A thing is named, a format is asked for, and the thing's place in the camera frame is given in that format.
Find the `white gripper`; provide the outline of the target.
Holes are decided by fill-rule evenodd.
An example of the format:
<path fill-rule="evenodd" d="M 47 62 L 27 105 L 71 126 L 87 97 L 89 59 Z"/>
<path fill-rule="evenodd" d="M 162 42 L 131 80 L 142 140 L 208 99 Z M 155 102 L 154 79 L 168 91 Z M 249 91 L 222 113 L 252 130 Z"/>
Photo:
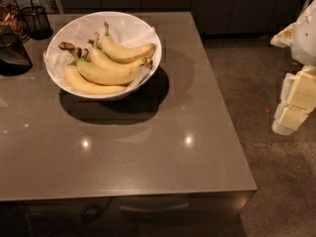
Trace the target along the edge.
<path fill-rule="evenodd" d="M 291 57 L 305 65 L 285 75 L 272 126 L 277 134 L 291 135 L 316 109 L 316 0 L 295 23 L 274 35 L 271 45 L 291 47 Z"/>

